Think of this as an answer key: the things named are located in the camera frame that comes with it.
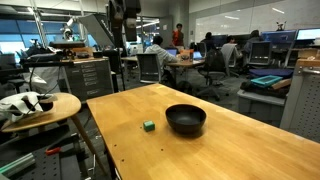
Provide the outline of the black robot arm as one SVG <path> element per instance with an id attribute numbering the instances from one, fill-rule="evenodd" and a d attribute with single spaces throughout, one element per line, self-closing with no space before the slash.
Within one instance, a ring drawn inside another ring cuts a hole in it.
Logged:
<path id="1" fill-rule="evenodd" d="M 109 22 L 114 38 L 114 46 L 121 47 L 122 32 L 125 32 L 126 40 L 136 41 L 137 15 L 141 12 L 140 0 L 109 0 Z"/>

